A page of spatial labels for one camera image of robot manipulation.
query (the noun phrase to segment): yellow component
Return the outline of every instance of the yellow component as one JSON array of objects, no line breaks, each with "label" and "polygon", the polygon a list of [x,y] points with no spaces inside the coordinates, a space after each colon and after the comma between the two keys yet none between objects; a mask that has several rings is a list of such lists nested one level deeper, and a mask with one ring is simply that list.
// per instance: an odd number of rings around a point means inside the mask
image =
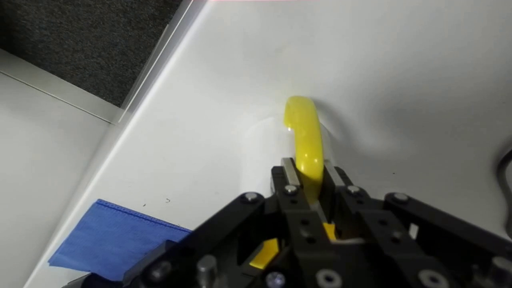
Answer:
[{"label": "yellow component", "polygon": [[277,253],[278,253],[277,238],[266,240],[266,242],[262,242],[259,253],[250,262],[250,266],[262,270],[277,256]]},{"label": "yellow component", "polygon": [[306,198],[315,203],[323,179],[323,142],[314,101],[304,96],[290,98],[285,125],[294,134],[294,165],[299,170]]},{"label": "yellow component", "polygon": [[336,238],[336,226],[334,226],[334,222],[323,222],[323,230],[325,230],[325,234],[326,234],[326,237],[331,240],[331,242],[336,242],[338,238]]}]

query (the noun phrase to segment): bolt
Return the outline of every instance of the bolt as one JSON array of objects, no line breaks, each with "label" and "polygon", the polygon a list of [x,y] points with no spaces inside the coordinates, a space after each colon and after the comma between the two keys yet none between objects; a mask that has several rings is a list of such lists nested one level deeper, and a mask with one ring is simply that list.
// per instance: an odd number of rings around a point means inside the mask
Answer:
[{"label": "bolt", "polygon": [[270,272],[266,277],[267,288],[282,288],[286,285],[286,277],[280,272]]},{"label": "bolt", "polygon": [[147,277],[152,283],[160,283],[171,274],[171,270],[173,270],[171,262],[160,261],[150,267]]},{"label": "bolt", "polygon": [[394,198],[400,203],[406,203],[410,200],[410,197],[405,194],[394,194]]},{"label": "bolt", "polygon": [[322,269],[317,272],[317,283],[320,288],[341,288],[342,278],[336,270]]},{"label": "bolt", "polygon": [[245,198],[246,198],[248,202],[253,202],[253,200],[258,198],[258,194],[256,194],[256,192],[246,192],[246,194],[245,194]]},{"label": "bolt", "polygon": [[418,278],[424,288],[450,288],[448,280],[437,270],[419,270]]},{"label": "bolt", "polygon": [[211,254],[197,262],[197,283],[200,288],[211,288],[218,275],[218,259]]},{"label": "bolt", "polygon": [[400,230],[394,230],[394,232],[390,234],[390,238],[392,238],[395,243],[398,243],[402,237],[403,237],[403,234],[402,234]]},{"label": "bolt", "polygon": [[488,278],[496,285],[510,286],[512,285],[512,262],[507,258],[494,256],[491,267],[488,270]]},{"label": "bolt", "polygon": [[349,186],[347,189],[350,190],[350,194],[358,194],[358,192],[362,190],[362,189],[357,187],[357,186]]},{"label": "bolt", "polygon": [[286,190],[288,194],[294,194],[294,192],[298,192],[298,187],[296,187],[296,186],[285,186],[285,190]]}]

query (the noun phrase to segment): white table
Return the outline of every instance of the white table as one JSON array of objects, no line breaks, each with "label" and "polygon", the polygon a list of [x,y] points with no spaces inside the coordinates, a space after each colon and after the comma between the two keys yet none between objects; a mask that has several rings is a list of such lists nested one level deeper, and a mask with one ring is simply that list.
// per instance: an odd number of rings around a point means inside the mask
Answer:
[{"label": "white table", "polygon": [[115,110],[0,50],[2,286],[30,275]]},{"label": "white table", "polygon": [[334,163],[374,197],[406,192],[504,235],[510,2],[218,0],[194,21],[200,6],[165,35],[27,286],[78,275],[46,261],[96,198],[194,229],[243,190],[269,194],[291,94],[317,101]]}]

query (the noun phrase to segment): blue block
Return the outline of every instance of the blue block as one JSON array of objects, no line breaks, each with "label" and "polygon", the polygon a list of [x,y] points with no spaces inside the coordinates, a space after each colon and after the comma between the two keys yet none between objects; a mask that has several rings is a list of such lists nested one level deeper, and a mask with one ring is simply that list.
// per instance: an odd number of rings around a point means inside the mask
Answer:
[{"label": "blue block", "polygon": [[120,282],[128,269],[163,242],[179,242],[187,229],[98,200],[50,259],[50,266],[98,274]]}]

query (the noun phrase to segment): gray carpet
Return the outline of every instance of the gray carpet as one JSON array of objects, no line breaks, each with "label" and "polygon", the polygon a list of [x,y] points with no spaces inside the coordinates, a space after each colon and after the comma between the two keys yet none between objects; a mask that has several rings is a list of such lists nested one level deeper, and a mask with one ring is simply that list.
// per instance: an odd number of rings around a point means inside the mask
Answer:
[{"label": "gray carpet", "polygon": [[120,106],[181,0],[0,0],[0,48]]}]

